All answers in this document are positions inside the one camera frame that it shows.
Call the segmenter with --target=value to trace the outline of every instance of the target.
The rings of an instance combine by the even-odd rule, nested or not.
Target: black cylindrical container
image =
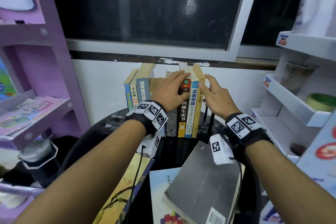
[[[46,188],[60,165],[56,159],[58,148],[49,140],[32,141],[20,150],[19,158],[35,181]]]

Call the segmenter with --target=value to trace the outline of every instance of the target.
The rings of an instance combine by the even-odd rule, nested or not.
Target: table
[[[83,134],[75,145],[70,150],[62,164],[59,175],[69,168],[73,163],[80,159],[83,155],[89,152],[92,148],[103,141],[108,135],[115,131],[123,122],[128,109],[122,109],[115,112],[93,125],[85,134]],[[210,116],[203,121],[204,113],[201,113],[200,124],[197,138],[178,138],[178,137],[164,137],[161,139],[155,157],[154,165],[151,170],[169,169],[181,167],[192,152],[198,141],[207,141],[206,135]],[[223,129],[224,125],[217,120],[214,120],[211,134],[216,134],[218,129]],[[238,206],[241,212],[247,214],[239,214],[235,218],[235,223],[251,223],[251,215],[254,211],[261,210],[261,206],[256,205],[256,191],[255,180],[251,171],[246,168],[241,185],[241,194],[239,196]],[[137,196],[135,197],[132,207],[129,223],[137,223],[139,216],[147,216],[146,223],[152,223],[152,203],[149,186],[149,178],[147,177],[143,182]]]

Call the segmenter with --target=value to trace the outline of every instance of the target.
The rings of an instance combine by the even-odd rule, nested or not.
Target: pink booklet
[[[21,104],[0,116],[0,135],[10,135],[35,123],[63,101],[64,99],[53,97],[36,97],[33,101],[25,101],[27,104]]]

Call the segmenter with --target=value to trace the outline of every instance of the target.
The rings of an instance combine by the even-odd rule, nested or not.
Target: wristband
[[[146,128],[146,135],[155,134],[167,122],[166,110],[154,100],[142,101],[126,114],[127,120],[137,120]]]
[[[266,140],[274,144],[267,136],[262,125],[245,113],[233,113],[226,120],[226,132],[230,141],[244,148],[260,140]]]

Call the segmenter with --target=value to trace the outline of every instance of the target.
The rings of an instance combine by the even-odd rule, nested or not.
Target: hand
[[[151,96],[151,100],[158,101],[166,109],[166,113],[175,110],[182,102],[190,97],[190,93],[179,95],[179,87],[191,73],[184,70],[174,72],[170,77],[164,79]]]
[[[198,86],[205,96],[203,102],[205,102],[205,105],[208,106],[215,115],[226,119],[230,114],[241,112],[233,102],[228,89],[223,89],[219,86],[216,78],[210,74],[206,74],[205,77],[210,82],[210,89],[202,82],[199,82]]]

